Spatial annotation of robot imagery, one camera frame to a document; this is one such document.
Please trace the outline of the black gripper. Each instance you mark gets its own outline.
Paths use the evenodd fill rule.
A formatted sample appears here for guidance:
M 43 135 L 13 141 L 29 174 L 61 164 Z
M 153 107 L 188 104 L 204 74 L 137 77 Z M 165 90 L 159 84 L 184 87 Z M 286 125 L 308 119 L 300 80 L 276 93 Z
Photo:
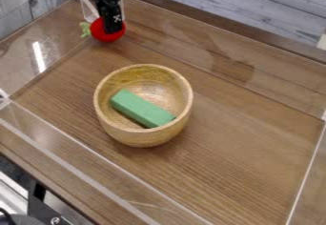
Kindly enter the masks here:
M 95 0 L 103 20 L 105 32 L 113 34 L 123 29 L 121 0 Z

